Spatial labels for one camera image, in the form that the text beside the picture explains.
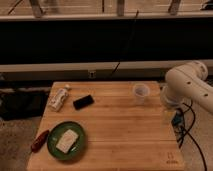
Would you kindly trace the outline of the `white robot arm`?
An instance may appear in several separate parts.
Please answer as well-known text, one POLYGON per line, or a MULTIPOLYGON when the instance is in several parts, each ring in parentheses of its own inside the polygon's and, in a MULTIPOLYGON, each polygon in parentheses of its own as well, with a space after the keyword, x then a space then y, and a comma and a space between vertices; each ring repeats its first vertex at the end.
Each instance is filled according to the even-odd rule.
POLYGON ((175 109, 184 98, 189 98, 213 115, 213 87, 205 82, 207 76, 208 68, 201 61, 171 68, 165 74, 166 85, 160 94, 162 104, 175 109))

